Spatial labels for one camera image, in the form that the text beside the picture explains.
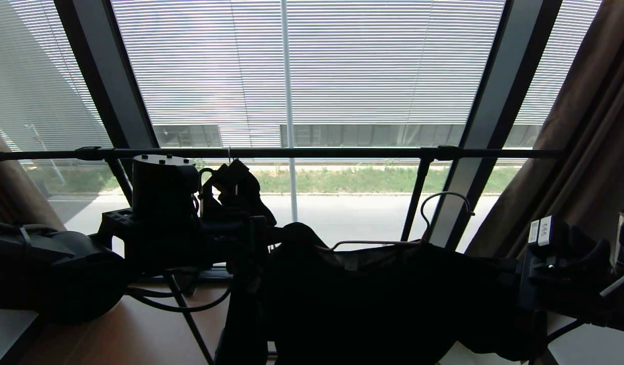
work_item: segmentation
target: white sticker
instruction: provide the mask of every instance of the white sticker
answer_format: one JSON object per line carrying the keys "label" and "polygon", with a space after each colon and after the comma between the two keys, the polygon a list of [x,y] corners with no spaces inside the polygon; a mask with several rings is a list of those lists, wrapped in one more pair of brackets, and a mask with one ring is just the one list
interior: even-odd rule
{"label": "white sticker", "polygon": [[539,236],[537,236],[537,244],[540,246],[546,246],[550,243],[550,221],[553,218],[552,215],[541,218],[539,221]]}
{"label": "white sticker", "polygon": [[530,222],[530,231],[528,233],[528,243],[537,242],[538,233],[539,233],[539,220]]}

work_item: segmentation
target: brown curtain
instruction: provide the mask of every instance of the brown curtain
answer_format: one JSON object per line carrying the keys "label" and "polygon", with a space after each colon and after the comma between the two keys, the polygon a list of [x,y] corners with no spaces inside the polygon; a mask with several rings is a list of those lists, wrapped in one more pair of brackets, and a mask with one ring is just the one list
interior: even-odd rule
{"label": "brown curtain", "polygon": [[516,257],[532,220],[557,214],[581,224],[611,192],[624,170],[624,1],[602,2],[534,148],[566,153],[526,162],[467,254]]}
{"label": "brown curtain", "polygon": [[[0,151],[10,151],[1,134]],[[18,161],[0,162],[0,222],[45,224],[64,229],[55,210]]]}

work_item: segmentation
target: black garment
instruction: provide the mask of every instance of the black garment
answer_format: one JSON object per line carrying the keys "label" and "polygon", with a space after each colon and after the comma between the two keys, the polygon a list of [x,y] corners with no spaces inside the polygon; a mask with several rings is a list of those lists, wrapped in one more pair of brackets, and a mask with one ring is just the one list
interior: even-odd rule
{"label": "black garment", "polygon": [[309,227],[283,230],[260,292],[279,365],[433,365],[456,340],[518,360],[541,342],[516,325],[530,314],[496,261],[428,243],[326,252]]}

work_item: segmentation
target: pavement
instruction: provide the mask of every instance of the pavement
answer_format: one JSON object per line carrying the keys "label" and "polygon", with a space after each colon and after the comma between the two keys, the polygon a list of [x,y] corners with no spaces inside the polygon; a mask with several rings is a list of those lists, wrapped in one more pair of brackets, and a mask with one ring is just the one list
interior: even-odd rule
{"label": "pavement", "polygon": [[[497,201],[498,196],[482,196],[476,205],[476,215],[469,221],[467,229],[456,251],[463,252],[474,237],[477,229]],[[404,225],[410,196],[298,196],[298,221],[310,226],[327,244],[334,245],[344,240],[399,240]],[[91,234],[98,231],[101,213],[126,208],[124,196],[97,197],[51,197],[51,205],[59,213],[66,228]],[[289,196],[263,196],[265,205],[275,215],[278,226],[291,221],[291,200]],[[427,203],[425,213],[431,219],[438,198]],[[411,230],[411,239],[422,236],[426,223],[416,213]],[[122,242],[114,242],[114,250],[122,253]],[[346,244],[342,249],[370,247]]]}

